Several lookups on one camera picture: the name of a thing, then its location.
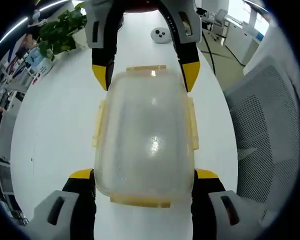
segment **green leaves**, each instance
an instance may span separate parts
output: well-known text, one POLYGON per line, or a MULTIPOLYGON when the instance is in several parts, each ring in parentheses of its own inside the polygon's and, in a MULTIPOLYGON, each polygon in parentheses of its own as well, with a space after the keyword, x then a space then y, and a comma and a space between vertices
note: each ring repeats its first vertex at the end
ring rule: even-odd
POLYGON ((56 55, 76 48, 72 34, 83 29, 87 24, 87 17, 81 14, 81 6, 78 5, 74 11, 63 12, 58 17, 58 21, 47 22, 42 26, 39 32, 39 48, 43 56, 47 56, 48 49, 56 55))

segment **white table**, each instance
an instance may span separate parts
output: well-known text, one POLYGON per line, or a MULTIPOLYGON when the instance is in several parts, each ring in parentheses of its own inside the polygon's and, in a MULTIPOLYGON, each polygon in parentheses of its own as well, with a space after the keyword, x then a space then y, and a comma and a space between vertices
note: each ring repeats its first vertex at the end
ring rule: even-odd
MULTIPOLYGON (((129 13, 118 33, 114 74, 129 66, 167 65, 181 73, 172 43, 156 44, 155 27, 166 27, 158 11, 129 13)), ((229 109, 206 59, 193 97, 200 149, 195 166, 217 173, 226 190, 237 190, 236 139, 229 109)), ((94 167, 92 135, 103 91, 91 70, 91 50, 72 52, 31 85, 19 110, 12 138, 11 177, 15 197, 31 220, 34 208, 69 175, 94 167)), ((95 239, 192 239, 191 198, 156 209, 119 205, 97 191, 95 239)))

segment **robotic arm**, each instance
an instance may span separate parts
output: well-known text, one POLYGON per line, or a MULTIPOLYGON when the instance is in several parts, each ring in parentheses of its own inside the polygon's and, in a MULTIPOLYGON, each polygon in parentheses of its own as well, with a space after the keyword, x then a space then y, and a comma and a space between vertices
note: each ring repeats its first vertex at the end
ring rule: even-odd
MULTIPOLYGON (((171 32, 174 49, 187 92, 195 84, 200 70, 196 42, 201 39, 201 22, 192 0, 151 0, 150 9, 156 6, 171 32), (186 32, 185 24, 191 31, 186 32)), ((112 79, 117 53, 118 27, 131 0, 90 0, 84 8, 87 15, 86 38, 92 49, 92 70, 107 91, 112 79)))

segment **plastic food container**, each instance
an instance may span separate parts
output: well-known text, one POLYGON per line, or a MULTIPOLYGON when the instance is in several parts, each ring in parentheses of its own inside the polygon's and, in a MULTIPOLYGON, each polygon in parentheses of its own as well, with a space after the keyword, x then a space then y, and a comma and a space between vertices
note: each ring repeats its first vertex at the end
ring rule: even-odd
POLYGON ((159 66, 117 74, 102 111, 94 166, 98 190, 112 202, 144 207, 168 206, 190 194, 190 124, 180 75, 159 66))

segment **white cabinet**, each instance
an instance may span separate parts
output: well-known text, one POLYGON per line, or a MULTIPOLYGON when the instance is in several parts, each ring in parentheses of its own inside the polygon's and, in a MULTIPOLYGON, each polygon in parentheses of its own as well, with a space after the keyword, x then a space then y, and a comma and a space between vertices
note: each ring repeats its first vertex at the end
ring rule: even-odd
POLYGON ((242 65, 246 65, 255 54, 259 43, 240 27, 230 23, 225 46, 242 65))

